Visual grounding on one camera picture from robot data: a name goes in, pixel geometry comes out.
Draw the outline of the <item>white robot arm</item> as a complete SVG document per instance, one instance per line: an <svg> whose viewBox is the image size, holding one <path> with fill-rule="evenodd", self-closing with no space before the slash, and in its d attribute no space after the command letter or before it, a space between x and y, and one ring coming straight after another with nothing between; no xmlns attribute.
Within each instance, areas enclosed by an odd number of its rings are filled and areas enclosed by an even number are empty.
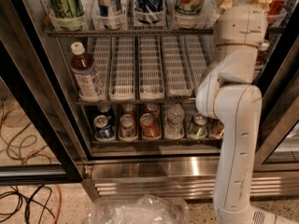
<svg viewBox="0 0 299 224"><path fill-rule="evenodd" d="M224 125L213 191L220 224L298 224L250 204L262 94L252 84L273 0L217 0L213 25L214 57L196 93L196 108Z"/></svg>

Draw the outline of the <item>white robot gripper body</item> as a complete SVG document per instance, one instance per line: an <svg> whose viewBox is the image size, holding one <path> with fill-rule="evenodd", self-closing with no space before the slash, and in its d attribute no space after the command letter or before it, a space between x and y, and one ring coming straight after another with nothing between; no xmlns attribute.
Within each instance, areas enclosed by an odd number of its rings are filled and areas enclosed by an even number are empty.
<svg viewBox="0 0 299 224"><path fill-rule="evenodd" d="M259 47L264 41L267 26L266 13L257 5L227 8L214 23L214 44Z"/></svg>

